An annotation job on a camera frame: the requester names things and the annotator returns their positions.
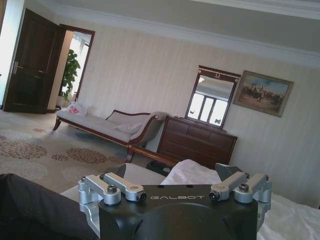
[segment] mirror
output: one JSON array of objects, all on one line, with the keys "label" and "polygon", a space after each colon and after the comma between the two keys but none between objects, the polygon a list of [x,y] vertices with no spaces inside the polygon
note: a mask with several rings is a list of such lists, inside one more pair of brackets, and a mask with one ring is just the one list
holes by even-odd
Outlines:
[{"label": "mirror", "polygon": [[186,119],[222,129],[240,75],[199,66]]}]

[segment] framed painting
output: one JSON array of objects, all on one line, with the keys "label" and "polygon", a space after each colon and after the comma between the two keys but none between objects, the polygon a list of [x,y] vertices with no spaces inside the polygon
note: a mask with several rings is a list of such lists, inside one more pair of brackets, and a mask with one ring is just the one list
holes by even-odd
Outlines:
[{"label": "framed painting", "polygon": [[243,71],[233,103],[281,117],[294,83],[251,71]]}]

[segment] ceiling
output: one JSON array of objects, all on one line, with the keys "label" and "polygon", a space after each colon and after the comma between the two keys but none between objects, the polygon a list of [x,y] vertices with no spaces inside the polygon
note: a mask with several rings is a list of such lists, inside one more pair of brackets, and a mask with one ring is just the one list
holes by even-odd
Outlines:
[{"label": "ceiling", "polygon": [[[320,53],[319,19],[192,0],[51,1],[124,17]],[[320,0],[303,1],[320,3]]]}]

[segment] silver bracket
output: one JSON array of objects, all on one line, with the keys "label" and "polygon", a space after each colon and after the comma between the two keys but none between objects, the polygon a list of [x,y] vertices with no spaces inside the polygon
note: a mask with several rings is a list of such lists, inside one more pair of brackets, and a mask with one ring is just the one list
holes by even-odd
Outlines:
[{"label": "silver bracket", "polygon": [[258,203],[257,231],[265,220],[265,213],[271,209],[272,182],[265,174],[257,173],[246,184],[240,184],[234,190],[234,198],[239,203]]},{"label": "silver bracket", "polygon": [[112,206],[121,202],[121,193],[131,202],[143,202],[147,195],[142,185],[133,184],[114,173],[106,173],[103,180],[95,175],[83,177],[78,182],[79,208],[85,213],[88,225],[100,238],[99,207],[95,202],[103,200]]},{"label": "silver bracket", "polygon": [[215,201],[227,200],[230,192],[246,181],[247,175],[244,172],[237,171],[223,182],[211,185],[209,197]]},{"label": "silver bracket", "polygon": [[106,173],[103,180],[108,184],[116,185],[128,201],[143,202],[147,198],[142,185],[133,184],[112,172]]}]

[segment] door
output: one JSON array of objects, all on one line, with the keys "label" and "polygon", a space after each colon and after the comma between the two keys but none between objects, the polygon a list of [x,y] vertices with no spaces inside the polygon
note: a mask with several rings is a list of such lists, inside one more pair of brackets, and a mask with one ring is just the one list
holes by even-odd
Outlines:
[{"label": "door", "polygon": [[45,114],[66,30],[26,9],[4,110]]}]

